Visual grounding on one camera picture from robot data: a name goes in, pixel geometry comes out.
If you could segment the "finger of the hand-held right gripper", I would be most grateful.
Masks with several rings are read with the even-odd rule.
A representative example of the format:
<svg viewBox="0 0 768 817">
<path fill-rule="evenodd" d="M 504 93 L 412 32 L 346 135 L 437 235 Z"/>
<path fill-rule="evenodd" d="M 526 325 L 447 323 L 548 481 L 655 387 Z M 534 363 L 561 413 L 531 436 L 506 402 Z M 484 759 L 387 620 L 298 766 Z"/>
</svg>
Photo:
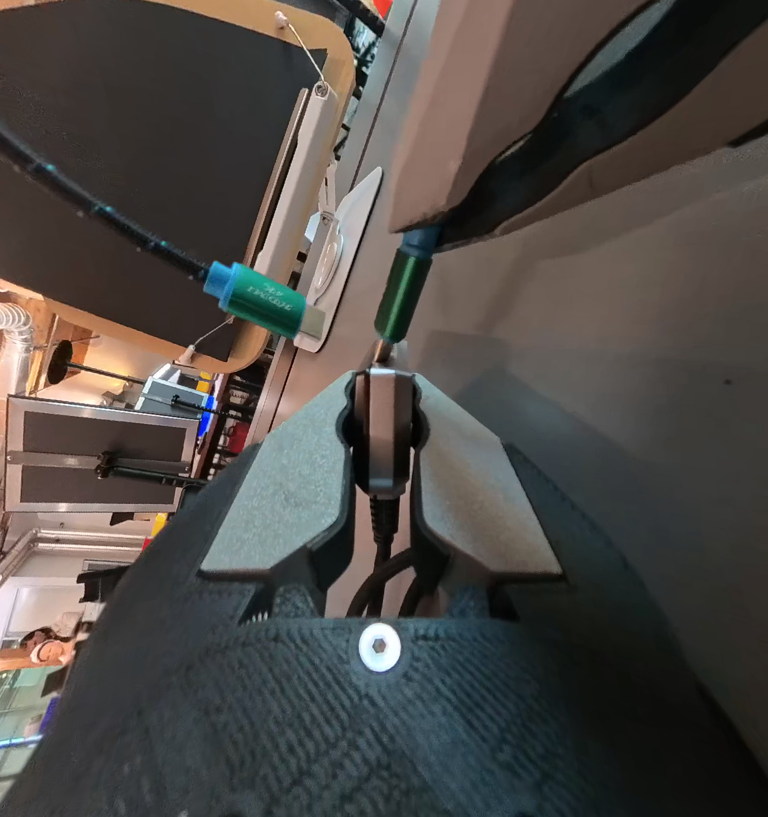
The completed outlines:
<svg viewBox="0 0 768 817">
<path fill-rule="evenodd" d="M 768 134 L 768 67 L 717 67 L 639 129 L 634 119 L 654 108 L 653 100 L 615 96 L 619 113 L 607 116 L 597 91 L 576 97 L 477 179 L 444 221 L 446 249 L 508 235 Z"/>
<path fill-rule="evenodd" d="M 439 222 L 647 2 L 440 2 L 391 166 L 389 232 Z"/>
</svg>

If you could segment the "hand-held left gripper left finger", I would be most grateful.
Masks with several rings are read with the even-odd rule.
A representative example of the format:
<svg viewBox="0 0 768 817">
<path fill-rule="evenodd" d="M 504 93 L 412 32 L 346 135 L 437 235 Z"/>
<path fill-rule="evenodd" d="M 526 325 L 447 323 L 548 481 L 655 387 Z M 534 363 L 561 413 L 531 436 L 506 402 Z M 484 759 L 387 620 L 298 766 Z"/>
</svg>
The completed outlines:
<svg viewBox="0 0 768 817">
<path fill-rule="evenodd" d="M 347 570 L 356 484 L 345 424 L 355 377 L 340 376 L 259 444 L 202 576 L 331 587 Z"/>
</svg>

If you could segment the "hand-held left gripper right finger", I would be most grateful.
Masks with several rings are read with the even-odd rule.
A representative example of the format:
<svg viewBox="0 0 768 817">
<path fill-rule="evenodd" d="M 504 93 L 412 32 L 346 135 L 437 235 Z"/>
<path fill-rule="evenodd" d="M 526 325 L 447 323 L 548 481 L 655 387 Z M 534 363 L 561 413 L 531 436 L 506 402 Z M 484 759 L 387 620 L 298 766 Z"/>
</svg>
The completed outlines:
<svg viewBox="0 0 768 817">
<path fill-rule="evenodd" d="M 414 383 L 410 545 L 420 586 L 451 596 L 562 579 L 501 440 L 425 377 Z"/>
</svg>

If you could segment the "braided hdmi cable green plugs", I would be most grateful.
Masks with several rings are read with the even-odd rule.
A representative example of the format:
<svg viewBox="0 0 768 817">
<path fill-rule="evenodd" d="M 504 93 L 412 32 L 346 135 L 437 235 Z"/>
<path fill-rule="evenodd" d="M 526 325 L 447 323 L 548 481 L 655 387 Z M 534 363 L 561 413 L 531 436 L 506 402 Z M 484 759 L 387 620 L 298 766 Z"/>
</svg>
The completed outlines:
<svg viewBox="0 0 768 817">
<path fill-rule="evenodd" d="M 257 324 L 288 339 L 305 333 L 316 337 L 326 326 L 326 314 L 306 303 L 305 296 L 240 263 L 209 266 L 171 243 L 144 230 L 133 220 L 101 202 L 54 164 L 33 151 L 0 122 L 0 155 L 26 178 L 69 201 L 77 212 L 99 219 L 145 253 L 182 271 L 219 307 L 233 317 Z M 430 226 L 406 232 L 395 253 L 380 300 L 375 332 L 381 346 L 394 346 L 407 335 L 428 276 L 440 228 Z"/>
</svg>

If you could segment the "white and blue device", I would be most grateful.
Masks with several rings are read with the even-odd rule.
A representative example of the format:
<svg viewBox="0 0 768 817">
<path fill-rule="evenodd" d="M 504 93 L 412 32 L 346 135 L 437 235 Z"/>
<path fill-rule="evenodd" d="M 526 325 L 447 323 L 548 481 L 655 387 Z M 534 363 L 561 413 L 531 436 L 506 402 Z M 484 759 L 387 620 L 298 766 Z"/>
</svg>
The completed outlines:
<svg viewBox="0 0 768 817">
<path fill-rule="evenodd" d="M 206 414 L 211 396 L 180 383 L 150 377 L 134 404 L 136 411 L 199 420 Z"/>
</svg>

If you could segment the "grey framed black panel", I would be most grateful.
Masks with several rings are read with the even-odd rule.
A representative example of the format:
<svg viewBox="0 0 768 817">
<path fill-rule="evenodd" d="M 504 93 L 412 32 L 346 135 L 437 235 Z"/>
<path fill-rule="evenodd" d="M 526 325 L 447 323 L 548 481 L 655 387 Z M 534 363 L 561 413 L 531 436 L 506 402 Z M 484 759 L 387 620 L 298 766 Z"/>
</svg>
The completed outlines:
<svg viewBox="0 0 768 817">
<path fill-rule="evenodd" d="M 11 396 L 8 512 L 174 512 L 193 470 L 199 420 Z"/>
</svg>

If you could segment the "black disc on rod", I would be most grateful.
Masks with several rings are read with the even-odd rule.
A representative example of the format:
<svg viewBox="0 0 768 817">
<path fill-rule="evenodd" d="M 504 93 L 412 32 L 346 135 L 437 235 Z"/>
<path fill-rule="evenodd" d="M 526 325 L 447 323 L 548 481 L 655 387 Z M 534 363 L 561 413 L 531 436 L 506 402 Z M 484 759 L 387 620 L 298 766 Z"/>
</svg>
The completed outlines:
<svg viewBox="0 0 768 817">
<path fill-rule="evenodd" d="M 125 383 L 139 385 L 143 385 L 145 383 L 143 380 L 131 375 L 109 372 L 103 369 L 88 366 L 84 363 L 77 363 L 72 359 L 73 352 L 73 344 L 68 340 L 62 340 L 56 347 L 54 347 L 50 362 L 46 368 L 45 380 L 47 385 L 54 386 L 62 383 L 69 373 L 72 372 L 91 373 L 101 377 L 121 380 Z"/>
</svg>

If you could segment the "black board with plywood rim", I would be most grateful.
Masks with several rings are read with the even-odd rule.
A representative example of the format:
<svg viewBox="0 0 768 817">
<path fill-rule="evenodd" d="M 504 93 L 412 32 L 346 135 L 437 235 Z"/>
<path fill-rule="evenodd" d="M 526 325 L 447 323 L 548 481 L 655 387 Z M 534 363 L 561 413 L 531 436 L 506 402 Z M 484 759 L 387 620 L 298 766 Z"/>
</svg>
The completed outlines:
<svg viewBox="0 0 768 817">
<path fill-rule="evenodd" d="M 334 22 L 281 2 L 0 7 L 0 122 L 91 195 L 204 265 L 287 284 L 355 85 Z M 0 280 L 64 319 L 204 369 L 266 332 L 0 155 Z"/>
</svg>

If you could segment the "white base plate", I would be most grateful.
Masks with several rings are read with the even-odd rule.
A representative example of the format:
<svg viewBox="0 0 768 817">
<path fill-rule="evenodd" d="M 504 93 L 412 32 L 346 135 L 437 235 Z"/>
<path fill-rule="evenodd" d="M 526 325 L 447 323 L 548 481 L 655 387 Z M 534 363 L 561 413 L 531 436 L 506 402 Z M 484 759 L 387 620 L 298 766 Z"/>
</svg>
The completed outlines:
<svg viewBox="0 0 768 817">
<path fill-rule="evenodd" d="M 317 335 L 300 330 L 293 341 L 296 348 L 313 354 L 328 339 L 383 177 L 382 169 L 376 168 L 338 199 L 336 174 L 333 160 L 319 190 L 318 211 L 305 232 L 310 244 L 297 287 L 308 310 L 323 315 Z"/>
</svg>

